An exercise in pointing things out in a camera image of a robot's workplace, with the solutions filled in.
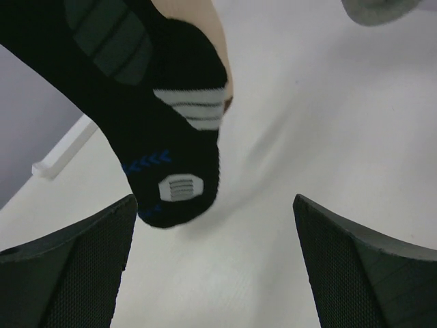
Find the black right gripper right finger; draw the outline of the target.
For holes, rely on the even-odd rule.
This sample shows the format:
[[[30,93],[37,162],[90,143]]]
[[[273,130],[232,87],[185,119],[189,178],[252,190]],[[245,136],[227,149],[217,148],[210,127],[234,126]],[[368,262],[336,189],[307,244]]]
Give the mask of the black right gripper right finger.
[[[303,195],[293,211],[321,327],[436,326],[436,250],[376,232]]]

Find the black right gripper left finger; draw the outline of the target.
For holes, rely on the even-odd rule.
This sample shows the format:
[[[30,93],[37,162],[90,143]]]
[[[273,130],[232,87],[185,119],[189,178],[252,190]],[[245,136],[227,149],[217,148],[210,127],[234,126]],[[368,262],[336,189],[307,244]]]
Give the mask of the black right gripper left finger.
[[[107,328],[130,252],[133,195],[1,252],[1,327]]]

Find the black sock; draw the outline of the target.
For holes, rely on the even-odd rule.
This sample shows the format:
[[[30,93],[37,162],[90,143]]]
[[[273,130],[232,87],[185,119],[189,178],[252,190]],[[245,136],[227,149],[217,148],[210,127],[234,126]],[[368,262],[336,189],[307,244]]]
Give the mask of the black sock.
[[[211,1],[2,1],[1,44],[97,124],[146,224],[211,207],[232,100]]]

